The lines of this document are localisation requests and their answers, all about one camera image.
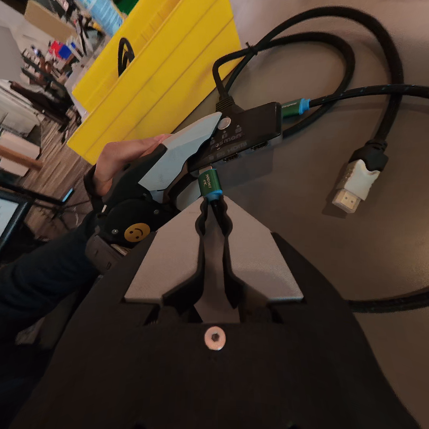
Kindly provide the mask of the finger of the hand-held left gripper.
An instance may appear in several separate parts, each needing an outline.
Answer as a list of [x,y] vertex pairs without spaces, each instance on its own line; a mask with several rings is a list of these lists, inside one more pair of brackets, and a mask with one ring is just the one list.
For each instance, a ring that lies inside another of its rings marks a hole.
[[185,173],[174,185],[174,214],[178,215],[200,197],[198,179],[190,173]]
[[182,171],[183,165],[207,141],[217,128],[222,117],[216,112],[193,122],[181,131],[168,137],[167,151],[146,173],[139,184],[147,190],[164,190]]

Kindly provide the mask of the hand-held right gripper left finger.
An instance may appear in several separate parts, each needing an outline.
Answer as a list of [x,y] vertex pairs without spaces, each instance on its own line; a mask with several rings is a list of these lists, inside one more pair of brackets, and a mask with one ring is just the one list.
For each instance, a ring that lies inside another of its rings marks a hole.
[[199,198],[158,229],[124,299],[187,310],[203,293],[206,201]]

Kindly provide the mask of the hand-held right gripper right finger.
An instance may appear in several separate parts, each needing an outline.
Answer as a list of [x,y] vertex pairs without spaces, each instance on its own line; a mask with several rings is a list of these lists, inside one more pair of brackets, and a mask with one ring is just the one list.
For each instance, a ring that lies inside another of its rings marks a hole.
[[271,231],[229,197],[222,207],[224,289],[232,308],[301,302],[303,293]]

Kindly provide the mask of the black HDMI switch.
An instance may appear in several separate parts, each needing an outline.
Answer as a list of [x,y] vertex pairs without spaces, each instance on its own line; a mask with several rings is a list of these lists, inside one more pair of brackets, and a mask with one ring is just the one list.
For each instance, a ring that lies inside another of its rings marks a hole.
[[270,102],[243,110],[237,105],[225,108],[212,135],[187,161],[188,172],[196,177],[207,166],[216,168],[259,149],[274,146],[283,139],[282,108]]

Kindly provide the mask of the yellow plastic bin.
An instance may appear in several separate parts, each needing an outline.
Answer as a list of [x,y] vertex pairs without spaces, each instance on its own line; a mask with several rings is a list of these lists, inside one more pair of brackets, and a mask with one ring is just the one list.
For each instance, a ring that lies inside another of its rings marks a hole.
[[88,115],[67,145],[95,164],[109,142],[172,133],[240,47],[228,0],[139,1],[73,89]]

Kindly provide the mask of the person's left forearm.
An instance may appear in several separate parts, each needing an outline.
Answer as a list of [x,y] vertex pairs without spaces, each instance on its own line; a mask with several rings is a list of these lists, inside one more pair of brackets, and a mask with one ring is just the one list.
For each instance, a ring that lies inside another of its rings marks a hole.
[[96,214],[80,226],[1,268],[0,340],[16,335],[50,313],[60,301],[99,276],[85,254],[94,233]]

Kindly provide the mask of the person's left hand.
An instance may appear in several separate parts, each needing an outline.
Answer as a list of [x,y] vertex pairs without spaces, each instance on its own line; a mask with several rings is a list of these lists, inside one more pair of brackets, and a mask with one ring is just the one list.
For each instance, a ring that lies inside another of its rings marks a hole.
[[102,150],[92,178],[95,195],[105,196],[114,176],[127,164],[152,153],[171,134],[161,134],[146,139],[110,142]]

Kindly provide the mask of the computer monitor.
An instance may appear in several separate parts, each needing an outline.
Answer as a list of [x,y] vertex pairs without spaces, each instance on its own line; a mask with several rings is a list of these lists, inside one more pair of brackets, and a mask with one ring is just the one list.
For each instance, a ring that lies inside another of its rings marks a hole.
[[2,253],[16,231],[24,222],[34,203],[27,198],[6,190],[0,191],[0,252]]

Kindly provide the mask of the blue wipes canister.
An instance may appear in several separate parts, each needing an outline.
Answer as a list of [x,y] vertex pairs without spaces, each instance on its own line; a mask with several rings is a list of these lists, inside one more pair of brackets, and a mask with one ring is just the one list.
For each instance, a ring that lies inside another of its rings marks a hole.
[[110,37],[113,37],[124,23],[122,15],[110,0],[92,1],[90,12],[94,21]]

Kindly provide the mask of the green cardboard box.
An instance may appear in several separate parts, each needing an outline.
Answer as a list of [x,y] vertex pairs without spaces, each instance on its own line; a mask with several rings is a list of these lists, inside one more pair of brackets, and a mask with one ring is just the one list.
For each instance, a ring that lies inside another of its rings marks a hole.
[[117,9],[125,15],[129,15],[139,0],[113,0]]

